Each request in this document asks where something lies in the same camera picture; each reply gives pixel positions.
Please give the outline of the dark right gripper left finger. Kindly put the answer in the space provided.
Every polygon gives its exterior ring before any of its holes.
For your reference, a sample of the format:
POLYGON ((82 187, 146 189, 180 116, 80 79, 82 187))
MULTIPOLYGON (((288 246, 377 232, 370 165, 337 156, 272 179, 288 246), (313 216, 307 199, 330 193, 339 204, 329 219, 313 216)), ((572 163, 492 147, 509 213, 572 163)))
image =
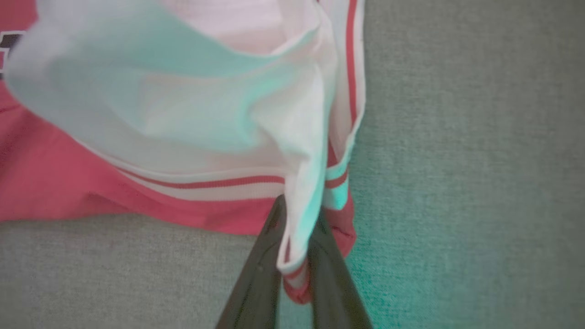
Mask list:
POLYGON ((275 329, 282 275, 277 268, 286 226, 286 201, 278 196, 219 317, 218 329, 275 329))

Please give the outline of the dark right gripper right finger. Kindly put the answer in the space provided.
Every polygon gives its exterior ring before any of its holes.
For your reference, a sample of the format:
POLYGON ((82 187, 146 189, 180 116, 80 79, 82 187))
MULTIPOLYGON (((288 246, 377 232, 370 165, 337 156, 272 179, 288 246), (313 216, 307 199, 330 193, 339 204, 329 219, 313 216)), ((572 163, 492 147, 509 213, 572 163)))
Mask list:
POLYGON ((324 210, 309 241, 308 264, 314 329, 372 329, 324 210))

